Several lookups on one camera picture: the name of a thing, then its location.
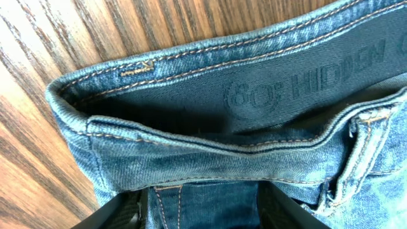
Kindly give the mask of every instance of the faded denim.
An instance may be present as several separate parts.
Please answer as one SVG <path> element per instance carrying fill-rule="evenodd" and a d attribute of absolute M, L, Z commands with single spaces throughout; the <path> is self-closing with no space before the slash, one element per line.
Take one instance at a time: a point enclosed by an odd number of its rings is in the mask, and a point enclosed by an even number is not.
<path fill-rule="evenodd" d="M 332 228 L 404 228 L 406 5 L 337 1 L 81 69 L 46 98 L 100 205 L 148 190 L 146 228 L 256 228 L 260 180 Z"/>

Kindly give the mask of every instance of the logo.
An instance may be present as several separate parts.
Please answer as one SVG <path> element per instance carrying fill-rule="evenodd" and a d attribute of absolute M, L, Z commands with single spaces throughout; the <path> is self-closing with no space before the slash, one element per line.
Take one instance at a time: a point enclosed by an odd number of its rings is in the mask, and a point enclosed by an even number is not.
<path fill-rule="evenodd" d="M 282 83 L 230 83 L 224 87 L 224 106 L 239 120 L 258 120 L 275 109 Z"/>

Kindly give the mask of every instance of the denim fabric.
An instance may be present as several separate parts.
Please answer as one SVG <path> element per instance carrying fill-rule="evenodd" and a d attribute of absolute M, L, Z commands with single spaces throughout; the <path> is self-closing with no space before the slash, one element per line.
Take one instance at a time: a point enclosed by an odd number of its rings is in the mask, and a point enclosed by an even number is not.
<path fill-rule="evenodd" d="M 332 228 L 403 228 L 406 5 L 337 1 L 82 69 L 46 98 L 100 205 L 148 190 L 146 228 L 256 228 L 260 180 Z"/>

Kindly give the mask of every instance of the wooden table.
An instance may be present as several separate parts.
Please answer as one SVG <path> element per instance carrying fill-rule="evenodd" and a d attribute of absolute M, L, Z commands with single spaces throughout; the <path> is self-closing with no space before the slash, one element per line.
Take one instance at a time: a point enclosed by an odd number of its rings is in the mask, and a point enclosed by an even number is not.
<path fill-rule="evenodd" d="M 92 64 L 251 31 L 333 0 L 4 0 L 0 228 L 70 228 L 98 208 L 45 98 Z"/>

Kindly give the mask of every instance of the jeans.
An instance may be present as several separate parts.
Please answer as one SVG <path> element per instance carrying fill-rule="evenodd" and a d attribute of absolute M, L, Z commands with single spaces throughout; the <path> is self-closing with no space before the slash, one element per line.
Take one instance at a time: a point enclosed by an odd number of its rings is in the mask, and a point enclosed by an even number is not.
<path fill-rule="evenodd" d="M 146 190 L 146 228 L 256 228 L 258 181 L 331 228 L 407 224 L 407 1 L 97 64 L 46 98 L 100 205 Z"/>

